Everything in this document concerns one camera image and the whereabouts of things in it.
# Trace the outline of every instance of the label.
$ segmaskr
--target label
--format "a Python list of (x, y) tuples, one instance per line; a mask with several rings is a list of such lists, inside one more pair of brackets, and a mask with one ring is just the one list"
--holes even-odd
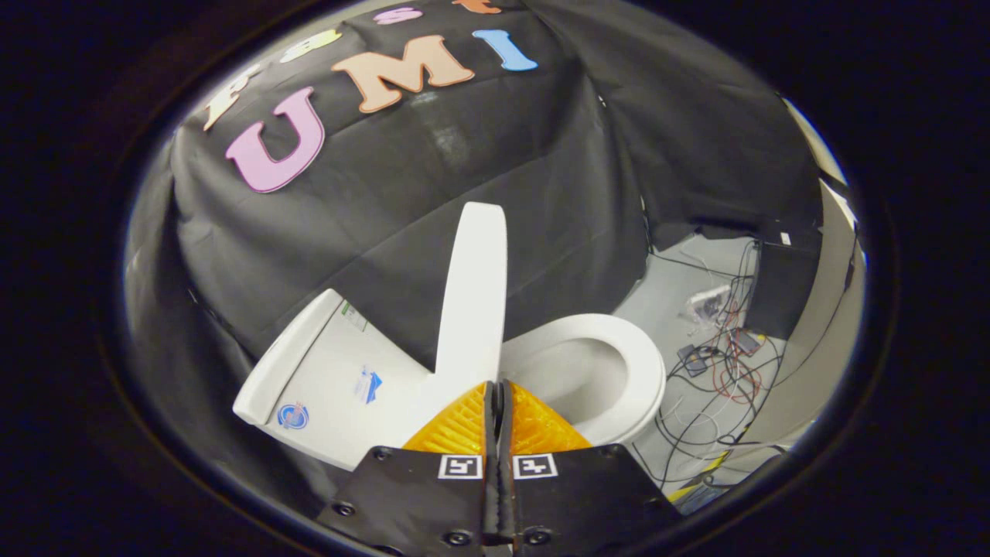
[(344, 304), (344, 311), (342, 311), (341, 314), (344, 315), (347, 321), (350, 321), (351, 325), (357, 327), (357, 330), (362, 333), (368, 326), (368, 320), (361, 316), (361, 314), (354, 309), (354, 306), (350, 305), (350, 302), (346, 302)]
[(439, 480), (480, 480), (481, 455), (443, 455)]
[(365, 404), (371, 404), (374, 401), (374, 393), (381, 387), (381, 383), (378, 374), (370, 372), (367, 368), (361, 368), (361, 375), (357, 379), (357, 385), (354, 386), (354, 396)]
[(300, 402), (278, 408), (278, 425), (286, 429), (302, 429), (309, 423), (309, 410)]
[(512, 457), (512, 477), (516, 480), (556, 477), (552, 454), (515, 455)]

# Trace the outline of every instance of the colorful letter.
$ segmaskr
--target colorful letter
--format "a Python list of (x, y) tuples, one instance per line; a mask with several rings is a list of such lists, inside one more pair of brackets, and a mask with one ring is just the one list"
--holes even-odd
[(416, 8), (405, 7), (382, 12), (371, 19), (378, 25), (392, 25), (393, 23), (414, 20), (422, 15), (423, 12)]
[(502, 57), (503, 69), (526, 71), (539, 66), (520, 52), (519, 48), (509, 39), (509, 33), (501, 29), (475, 31), (471, 36), (488, 43), (488, 46)]
[(210, 104), (206, 105), (206, 110), (210, 111), (210, 115), (209, 118), (206, 119), (206, 124), (203, 125), (204, 132), (216, 124), (217, 120), (219, 120), (229, 108), (234, 106), (234, 103), (238, 102), (238, 99), (241, 98), (238, 93), (248, 86), (248, 80), (250, 77), (259, 71), (261, 71), (261, 66), (258, 64), (249, 67), (244, 73), (238, 75), (237, 79), (232, 81), (230, 85), (224, 87), (222, 91), (217, 93), (217, 96), (210, 100)]
[(285, 51), (285, 55), (282, 56), (282, 59), (280, 59), (279, 62), (286, 63), (288, 61), (292, 61), (306, 53), (325, 47), (340, 37), (342, 37), (342, 35), (338, 33), (336, 29), (330, 29), (328, 31), (324, 31), (323, 33), (317, 33), (305, 41), (296, 43), (289, 48), (288, 51)]
[(501, 14), (499, 8), (492, 8), (488, 5), (489, 0), (453, 0), (451, 4), (460, 4), (475, 14)]
[(258, 193), (269, 193), (292, 181), (316, 158), (323, 147), (323, 122), (313, 111), (309, 96), (313, 87), (289, 95), (275, 107), (276, 116), (284, 114), (299, 136), (299, 145), (291, 155), (275, 161), (261, 142), (263, 122), (251, 124), (227, 148), (227, 158), (233, 159), (247, 185)]
[(418, 93), (423, 90), (423, 68), (430, 72), (430, 85), (444, 87), (467, 81), (474, 72), (450, 55), (444, 48), (444, 38), (429, 35), (406, 43), (402, 59), (376, 53), (363, 53), (335, 63), (331, 69), (346, 71), (364, 97), (358, 109), (370, 114), (391, 106), (402, 93), (389, 89), (384, 81)]

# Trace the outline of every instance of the orange letter m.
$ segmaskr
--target orange letter m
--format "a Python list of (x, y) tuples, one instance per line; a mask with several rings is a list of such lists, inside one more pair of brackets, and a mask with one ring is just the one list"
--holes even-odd
[(443, 87), (467, 81), (474, 72), (460, 65), (444, 48), (440, 35), (420, 37), (406, 43), (402, 59), (376, 53), (363, 53), (335, 63), (331, 69), (346, 71), (364, 96), (360, 111), (371, 113), (393, 105), (402, 93), (385, 86), (385, 81), (418, 93), (423, 90), (423, 69), (430, 73), (430, 85)]

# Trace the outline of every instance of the electronic device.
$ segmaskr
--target electronic device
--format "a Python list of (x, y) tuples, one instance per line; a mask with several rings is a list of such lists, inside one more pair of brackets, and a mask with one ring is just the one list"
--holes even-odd
[(705, 364), (701, 356), (698, 356), (698, 351), (693, 344), (678, 350), (677, 357), (681, 359), (681, 362), (684, 362), (684, 369), (687, 370), (687, 375), (692, 378), (698, 377), (708, 369), (708, 365)]

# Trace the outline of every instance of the white toilet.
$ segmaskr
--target white toilet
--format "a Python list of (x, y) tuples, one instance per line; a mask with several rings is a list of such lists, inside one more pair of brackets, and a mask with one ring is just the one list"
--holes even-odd
[(663, 398), (656, 346), (636, 325), (599, 314), (557, 319), (503, 343), (506, 236), (501, 207), (465, 204), (433, 371), (329, 289), (261, 357), (234, 413), (289, 446), (353, 470), (375, 445), (403, 446), (468, 390), (508, 379), (593, 445), (631, 440)]
[(502, 345), (499, 376), (553, 408), (592, 445), (632, 440), (656, 414), (666, 373), (656, 345), (612, 315), (571, 315)]

